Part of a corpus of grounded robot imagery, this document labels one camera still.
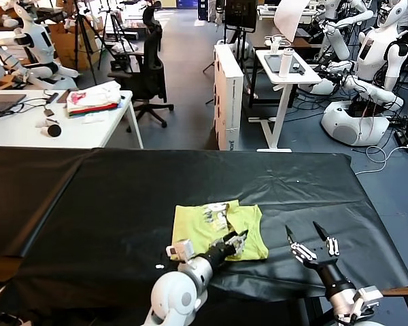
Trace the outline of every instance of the wrinkled fabric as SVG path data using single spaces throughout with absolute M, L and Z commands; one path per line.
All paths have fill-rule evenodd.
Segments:
M 228 261 L 259 260 L 269 256 L 269 250 L 260 235 L 262 213 L 257 205 L 239 206 L 238 200 L 209 203 L 201 206 L 179 206 L 175 208 L 172 245 L 189 239 L 195 255 L 205 253 L 216 240 L 236 231 L 248 231 L 243 249 Z
M 51 210 L 0 309 L 23 316 L 149 305 L 154 282 L 176 267 L 165 254 L 175 206 L 233 199 L 260 207 L 269 258 L 227 263 L 214 287 L 266 301 L 324 295 L 318 276 L 291 254 L 284 228 L 309 247 L 324 245 L 312 221 L 337 237 L 338 266 L 357 287 L 408 286 L 408 271 L 345 155 L 100 149 Z

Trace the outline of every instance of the robot shoulder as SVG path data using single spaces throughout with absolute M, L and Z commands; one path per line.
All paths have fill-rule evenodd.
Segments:
M 388 59 L 388 52 L 393 51 L 397 53 L 398 56 L 407 56 L 408 55 L 408 44 L 402 41 L 393 41 L 388 45 L 386 51 L 384 52 L 384 60 Z

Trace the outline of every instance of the white board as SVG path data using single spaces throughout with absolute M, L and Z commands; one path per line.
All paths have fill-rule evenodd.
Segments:
M 302 13 L 310 0 L 281 0 L 273 22 L 282 35 L 293 42 Z

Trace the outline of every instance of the white desk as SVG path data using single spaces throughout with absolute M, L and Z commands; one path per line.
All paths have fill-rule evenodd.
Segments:
M 48 94 L 59 93 L 56 100 L 61 97 L 63 90 L 49 90 Z M 48 98 L 42 90 L 0 90 L 0 94 L 26 94 L 23 101 L 29 98 Z M 41 128 L 36 128 L 38 121 L 45 119 L 44 108 L 35 107 L 24 113 L 15 113 L 0 117 L 0 146 L 16 147 L 61 147 L 61 148 L 95 148 L 104 147 L 117 127 L 122 116 L 126 113 L 132 133 L 137 137 L 140 148 L 143 148 L 141 134 L 137 125 L 136 115 L 131 104 L 132 92 L 122 90 L 120 107 L 108 111 L 106 119 L 100 122 L 84 123 L 85 117 L 68 117 L 65 104 L 53 103 L 47 105 L 54 112 L 51 117 L 59 122 L 62 133 L 58 137 L 49 137 L 41 133 Z M 43 100 L 29 102 L 32 105 L 44 104 Z
M 305 69 L 304 75 L 299 73 L 289 73 L 286 78 L 281 78 L 277 73 L 273 73 L 269 68 L 265 56 L 270 54 L 270 50 L 257 50 L 256 56 L 259 59 L 263 69 L 266 71 L 267 77 L 270 79 L 272 84 L 276 86 L 273 87 L 274 91 L 283 90 L 281 99 L 279 101 L 278 112 L 275 120 L 273 119 L 254 119 L 250 122 L 260 122 L 263 132 L 266 137 L 268 149 L 257 149 L 258 151 L 291 151 L 290 149 L 278 149 L 278 140 L 283 128 L 284 117 L 286 116 L 288 101 L 290 98 L 290 92 L 294 84 L 318 84 L 321 78 L 318 74 L 295 52 L 293 57 L 296 58 L 299 64 Z M 275 121 L 273 126 L 273 131 L 269 127 L 269 122 Z

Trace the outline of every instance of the white bottle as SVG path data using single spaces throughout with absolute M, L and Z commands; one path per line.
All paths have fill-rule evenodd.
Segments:
M 279 43 L 281 42 L 281 36 L 272 36 L 272 44 L 271 44 L 271 55 L 276 56 L 279 49 Z
M 279 76 L 286 78 L 292 66 L 292 57 L 294 50 L 292 48 L 286 48 L 283 51 L 283 57 L 281 59 L 281 67 L 279 68 Z

